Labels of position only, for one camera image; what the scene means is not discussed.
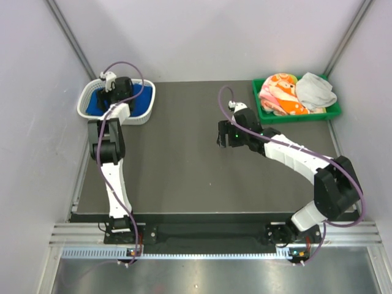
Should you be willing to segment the blue towel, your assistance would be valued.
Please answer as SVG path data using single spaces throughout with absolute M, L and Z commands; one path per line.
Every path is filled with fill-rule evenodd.
M 98 107 L 97 104 L 97 93 L 102 90 L 102 88 L 98 88 L 94 90 L 91 94 L 90 101 L 88 103 L 88 106 L 86 108 L 86 114 L 90 116 L 102 116 L 104 112 Z M 152 99 L 152 87 L 151 86 L 145 86 L 143 89 L 143 92 L 136 97 L 135 99 L 132 100 L 133 104 L 133 110 L 130 111 L 130 116 L 131 117 L 137 117 L 143 115 Z

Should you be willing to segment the white perforated plastic basket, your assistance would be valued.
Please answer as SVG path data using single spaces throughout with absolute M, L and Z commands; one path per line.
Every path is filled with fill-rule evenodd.
M 89 82 L 80 94 L 77 103 L 77 113 L 86 119 L 95 119 L 104 115 L 104 112 L 98 108 L 97 93 L 105 89 L 105 82 L 96 79 Z M 139 126 L 147 123 L 153 109 L 156 96 L 156 87 L 149 80 L 144 80 L 143 92 L 133 99 L 134 109 L 130 116 L 123 122 L 123 125 Z

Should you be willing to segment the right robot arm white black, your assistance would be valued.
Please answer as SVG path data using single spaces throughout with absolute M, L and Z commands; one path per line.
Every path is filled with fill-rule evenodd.
M 314 198 L 284 225 L 284 242 L 298 243 L 320 222 L 335 221 L 363 198 L 351 161 L 317 154 L 289 140 L 273 128 L 264 129 L 255 113 L 242 102 L 230 102 L 231 115 L 218 123 L 217 144 L 225 148 L 247 146 L 252 152 L 275 160 L 306 178 Z

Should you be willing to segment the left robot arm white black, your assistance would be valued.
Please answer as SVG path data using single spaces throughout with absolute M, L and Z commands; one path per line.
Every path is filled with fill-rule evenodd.
M 133 83 L 128 77 L 117 77 L 113 72 L 102 73 L 104 88 L 97 92 L 98 107 L 104 114 L 88 121 L 88 140 L 91 158 L 96 161 L 104 177 L 109 201 L 109 215 L 105 221 L 105 244 L 133 244 L 139 229 L 132 223 L 123 163 L 126 155 L 122 125 L 129 118 Z

